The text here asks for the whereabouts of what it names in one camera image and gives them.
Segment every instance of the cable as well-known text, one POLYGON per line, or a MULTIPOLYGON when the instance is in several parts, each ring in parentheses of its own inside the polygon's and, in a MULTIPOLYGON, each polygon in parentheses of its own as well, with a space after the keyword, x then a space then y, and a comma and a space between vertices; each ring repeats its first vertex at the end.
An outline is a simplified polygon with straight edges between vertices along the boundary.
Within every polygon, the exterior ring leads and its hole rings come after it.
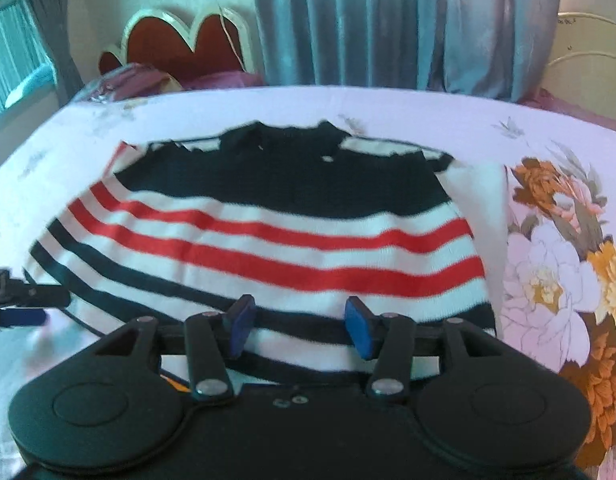
POLYGON ((248 72, 246 70, 245 65, 243 64, 243 61, 241 60, 241 56, 237 54, 237 49, 234 46, 234 43, 232 42, 232 38, 230 37, 230 34, 228 33, 228 28, 226 27, 226 22, 223 16, 223 7, 219 3, 219 0, 214 0, 214 1, 217 4, 217 7, 219 8, 219 20, 221 22, 221 28, 223 29, 223 33, 226 35, 228 43, 230 43, 230 48, 232 48, 232 53, 237 58, 237 61, 239 61, 239 65, 241 66, 241 69, 243 70, 243 72, 248 72))

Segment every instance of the striped sweater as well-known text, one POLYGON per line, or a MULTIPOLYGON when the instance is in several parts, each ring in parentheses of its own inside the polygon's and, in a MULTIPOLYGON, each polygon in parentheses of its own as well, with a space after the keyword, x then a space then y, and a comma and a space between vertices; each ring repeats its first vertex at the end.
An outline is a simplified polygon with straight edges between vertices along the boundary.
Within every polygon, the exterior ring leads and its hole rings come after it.
MULTIPOLYGON (((24 270, 67 286, 69 316, 100 335, 138 316, 172 324, 225 311, 251 294, 260 310, 229 362, 233 380, 363 381, 373 364, 345 331, 350 295, 376 314, 494 330, 472 232, 435 175, 451 161, 329 123, 122 144, 24 270)), ((163 367, 186 379, 180 360, 163 367)))

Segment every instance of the screw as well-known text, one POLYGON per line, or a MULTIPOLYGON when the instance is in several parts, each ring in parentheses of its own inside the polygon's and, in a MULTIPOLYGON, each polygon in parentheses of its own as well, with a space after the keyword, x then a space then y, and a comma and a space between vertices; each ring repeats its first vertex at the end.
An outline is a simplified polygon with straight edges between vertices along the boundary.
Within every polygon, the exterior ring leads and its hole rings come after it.
POLYGON ((217 395, 224 394, 228 391, 228 384, 220 381, 219 379, 206 379, 199 381, 195 390, 199 395, 205 395, 208 397, 216 397, 217 395))
POLYGON ((403 391, 403 384, 396 379, 378 379, 374 381, 372 388, 376 395, 387 396, 403 391))
POLYGON ((277 408, 287 408, 290 406, 290 401, 285 399, 275 399, 272 401, 272 405, 277 408))

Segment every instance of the headboard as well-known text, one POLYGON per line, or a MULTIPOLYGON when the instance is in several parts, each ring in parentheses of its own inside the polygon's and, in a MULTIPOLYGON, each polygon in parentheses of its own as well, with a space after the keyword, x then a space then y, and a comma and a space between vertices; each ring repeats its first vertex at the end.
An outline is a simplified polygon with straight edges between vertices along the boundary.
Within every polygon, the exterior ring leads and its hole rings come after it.
MULTIPOLYGON (((248 25, 234 10, 222 9, 224 23, 247 72, 254 72, 248 25)), ((221 25, 216 7, 195 17, 190 27, 167 10, 136 12, 119 46, 99 57, 99 73, 130 63, 151 64, 178 81, 227 70, 242 70, 221 25)))

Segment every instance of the window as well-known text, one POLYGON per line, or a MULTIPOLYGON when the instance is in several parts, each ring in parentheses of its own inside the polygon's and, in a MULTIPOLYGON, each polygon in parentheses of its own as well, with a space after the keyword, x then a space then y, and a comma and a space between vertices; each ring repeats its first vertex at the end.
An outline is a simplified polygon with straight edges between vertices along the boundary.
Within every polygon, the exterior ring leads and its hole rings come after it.
POLYGON ((23 1, 0 0, 0 113, 52 78, 23 1))

